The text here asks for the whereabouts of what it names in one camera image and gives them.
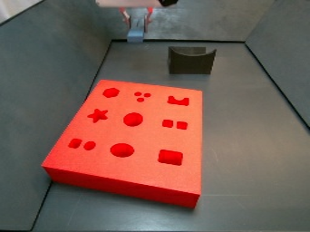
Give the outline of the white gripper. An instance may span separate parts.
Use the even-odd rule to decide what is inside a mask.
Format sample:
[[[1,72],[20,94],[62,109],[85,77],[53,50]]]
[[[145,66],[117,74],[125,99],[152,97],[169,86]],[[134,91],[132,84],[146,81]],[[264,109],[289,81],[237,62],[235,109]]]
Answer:
[[[153,7],[161,7],[159,0],[96,0],[96,4],[100,7],[120,7],[118,12],[128,27],[130,27],[130,15],[126,13],[125,7],[146,7],[146,14],[144,16],[144,32],[148,31]]]

